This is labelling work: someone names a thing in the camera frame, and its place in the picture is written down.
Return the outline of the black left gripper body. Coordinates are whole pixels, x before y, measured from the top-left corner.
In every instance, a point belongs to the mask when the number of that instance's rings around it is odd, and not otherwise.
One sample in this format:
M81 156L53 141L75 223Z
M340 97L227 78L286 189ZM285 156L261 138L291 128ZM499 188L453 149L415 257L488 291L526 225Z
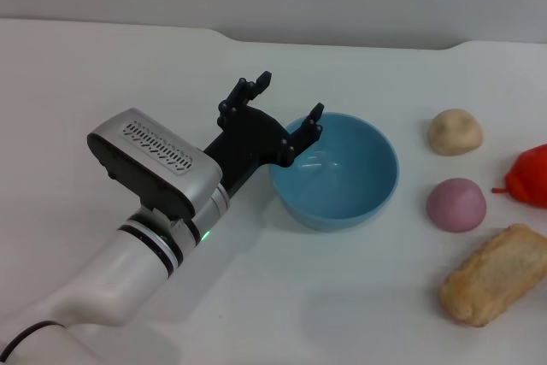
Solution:
M221 185L236 192L261 166L288 167L295 159L290 135L270 115L247 105L219 105L217 124L221 134L205 149L221 167Z

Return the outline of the blue bowl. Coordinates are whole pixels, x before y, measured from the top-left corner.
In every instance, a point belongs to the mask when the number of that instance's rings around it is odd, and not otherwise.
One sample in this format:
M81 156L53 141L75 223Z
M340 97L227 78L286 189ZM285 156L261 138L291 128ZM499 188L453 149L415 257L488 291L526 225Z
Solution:
M389 202L400 176L397 153L374 125L325 113L320 139L288 168L271 165L280 201L300 224L332 232L373 218Z

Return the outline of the pink peach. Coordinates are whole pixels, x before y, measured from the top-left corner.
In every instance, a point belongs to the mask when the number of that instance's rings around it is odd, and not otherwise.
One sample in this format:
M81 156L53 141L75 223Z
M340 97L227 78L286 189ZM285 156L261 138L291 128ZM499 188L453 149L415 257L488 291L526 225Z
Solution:
M448 233L474 230L485 219L486 200L472 180L453 178L436 185L426 200L426 214L439 229Z

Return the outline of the beige peach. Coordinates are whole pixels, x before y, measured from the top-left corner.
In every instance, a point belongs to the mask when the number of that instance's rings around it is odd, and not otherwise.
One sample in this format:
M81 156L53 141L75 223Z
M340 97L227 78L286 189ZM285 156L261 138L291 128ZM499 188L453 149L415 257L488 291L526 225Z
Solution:
M480 124L469 112L447 109L432 119L427 140L437 155L459 156L478 149L484 136Z

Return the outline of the red pepper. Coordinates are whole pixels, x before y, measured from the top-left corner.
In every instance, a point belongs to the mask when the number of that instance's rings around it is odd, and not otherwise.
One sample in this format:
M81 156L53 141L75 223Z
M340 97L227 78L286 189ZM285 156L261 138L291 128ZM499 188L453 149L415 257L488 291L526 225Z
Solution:
M504 187L492 188L491 192L547 209L547 144L522 152L506 173Z

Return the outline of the golden bread loaf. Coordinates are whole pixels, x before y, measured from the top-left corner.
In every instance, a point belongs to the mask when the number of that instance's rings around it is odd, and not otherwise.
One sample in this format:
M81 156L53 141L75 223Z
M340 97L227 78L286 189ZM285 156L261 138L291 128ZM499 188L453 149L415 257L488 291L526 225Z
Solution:
M448 275L439 302L453 320L484 327L546 277L547 237L513 224Z

